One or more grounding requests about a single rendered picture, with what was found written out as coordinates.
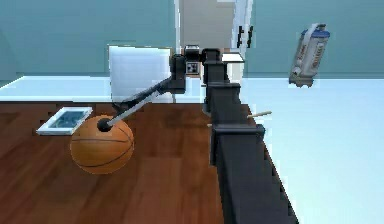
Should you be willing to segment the orange basketball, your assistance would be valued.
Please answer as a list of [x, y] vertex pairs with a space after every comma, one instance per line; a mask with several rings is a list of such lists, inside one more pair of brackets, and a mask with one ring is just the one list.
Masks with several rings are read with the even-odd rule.
[[118, 121], [109, 132], [101, 132], [97, 123], [100, 115], [89, 118], [73, 133], [70, 154], [73, 161], [91, 174], [110, 174], [122, 168], [134, 152], [134, 135], [131, 128]]

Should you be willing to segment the white room door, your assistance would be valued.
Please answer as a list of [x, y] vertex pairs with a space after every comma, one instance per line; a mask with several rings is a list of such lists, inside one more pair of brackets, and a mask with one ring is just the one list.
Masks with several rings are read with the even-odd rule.
[[232, 82], [240, 82], [243, 76], [249, 29], [251, 27], [253, 0], [235, 0], [230, 51], [238, 54], [243, 61], [229, 64]]

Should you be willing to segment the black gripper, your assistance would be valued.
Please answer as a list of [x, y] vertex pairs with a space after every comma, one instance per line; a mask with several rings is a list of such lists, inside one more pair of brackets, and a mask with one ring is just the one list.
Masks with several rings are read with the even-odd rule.
[[170, 59], [171, 76], [129, 99], [125, 99], [122, 102], [114, 102], [112, 107], [118, 114], [112, 118], [100, 119], [97, 123], [98, 130], [101, 132], [109, 132], [118, 121], [127, 118], [141, 109], [145, 104], [166, 92], [171, 94], [184, 94], [186, 91], [185, 71], [185, 57], [181, 54], [174, 54]]

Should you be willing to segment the brown wooden dining table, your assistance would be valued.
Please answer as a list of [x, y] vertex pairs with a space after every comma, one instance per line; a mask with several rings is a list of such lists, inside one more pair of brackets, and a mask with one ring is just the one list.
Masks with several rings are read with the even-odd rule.
[[37, 130], [54, 103], [0, 103], [0, 224], [299, 224], [244, 105], [149, 104], [108, 133]]

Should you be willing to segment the white chair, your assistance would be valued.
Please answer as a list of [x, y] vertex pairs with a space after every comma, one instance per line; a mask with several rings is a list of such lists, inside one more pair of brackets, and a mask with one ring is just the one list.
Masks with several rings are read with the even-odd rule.
[[111, 99], [130, 100], [171, 76], [170, 48], [110, 46], [108, 52]]

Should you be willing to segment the beige pencil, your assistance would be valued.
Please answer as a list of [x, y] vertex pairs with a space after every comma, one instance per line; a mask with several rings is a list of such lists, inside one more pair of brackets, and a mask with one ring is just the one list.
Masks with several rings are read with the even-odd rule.
[[272, 111], [264, 111], [264, 112], [247, 115], [247, 118], [255, 118], [255, 117], [266, 116], [270, 114], [272, 114]]

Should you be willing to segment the white vacuum cleaner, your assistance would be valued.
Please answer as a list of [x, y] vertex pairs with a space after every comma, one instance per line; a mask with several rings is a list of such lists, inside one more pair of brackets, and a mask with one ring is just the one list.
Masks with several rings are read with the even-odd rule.
[[299, 88], [313, 85], [329, 38], [325, 23], [313, 23], [301, 32], [289, 74], [290, 84]]

